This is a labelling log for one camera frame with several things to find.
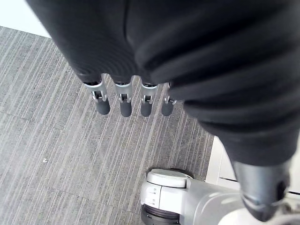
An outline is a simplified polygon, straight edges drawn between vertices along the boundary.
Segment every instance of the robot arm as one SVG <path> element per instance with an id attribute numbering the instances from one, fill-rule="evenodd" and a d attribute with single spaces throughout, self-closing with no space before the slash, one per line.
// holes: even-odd
<path id="1" fill-rule="evenodd" d="M 82 82 L 136 63 L 170 83 L 224 144 L 251 214 L 273 216 L 300 127 L 299 1 L 27 1 Z"/>
<path id="2" fill-rule="evenodd" d="M 299 135 L 300 2 L 135 0 L 127 39 L 153 81 L 171 83 L 170 96 L 220 138 L 245 206 L 269 220 Z"/>

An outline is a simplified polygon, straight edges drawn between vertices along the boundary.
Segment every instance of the floor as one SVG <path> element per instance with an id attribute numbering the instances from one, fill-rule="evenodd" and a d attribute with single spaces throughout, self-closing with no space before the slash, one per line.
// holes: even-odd
<path id="1" fill-rule="evenodd" d="M 204 180 L 213 136 L 175 105 L 95 112 L 90 94 L 52 40 L 0 27 L 0 224 L 141 225 L 139 190 L 152 166 L 177 167 Z"/>

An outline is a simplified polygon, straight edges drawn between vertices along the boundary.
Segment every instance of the white cabinet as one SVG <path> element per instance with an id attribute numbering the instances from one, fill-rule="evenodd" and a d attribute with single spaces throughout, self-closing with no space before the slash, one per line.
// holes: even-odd
<path id="1" fill-rule="evenodd" d="M 300 138 L 298 139 L 298 149 L 292 158 L 291 186 L 289 191 L 300 193 Z M 238 189 L 236 180 L 229 158 L 220 140 L 215 137 L 212 146 L 210 164 L 207 172 L 206 182 L 220 186 Z"/>

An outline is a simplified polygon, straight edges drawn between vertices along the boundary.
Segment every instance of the white robot body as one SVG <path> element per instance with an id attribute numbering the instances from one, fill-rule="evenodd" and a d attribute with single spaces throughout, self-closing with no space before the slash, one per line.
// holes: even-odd
<path id="1" fill-rule="evenodd" d="M 236 190 L 172 170 L 153 169 L 147 174 L 141 189 L 141 204 L 146 225 L 266 224 L 248 212 Z"/>

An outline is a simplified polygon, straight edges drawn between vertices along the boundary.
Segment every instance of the striped carpet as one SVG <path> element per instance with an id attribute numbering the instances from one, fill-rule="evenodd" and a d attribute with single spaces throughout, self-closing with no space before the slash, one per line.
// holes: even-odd
<path id="1" fill-rule="evenodd" d="M 139 191 L 152 166 L 204 180 L 213 136 L 176 104 L 123 118 L 106 78 L 111 112 L 90 94 L 52 40 L 0 27 L 0 224 L 141 225 Z"/>

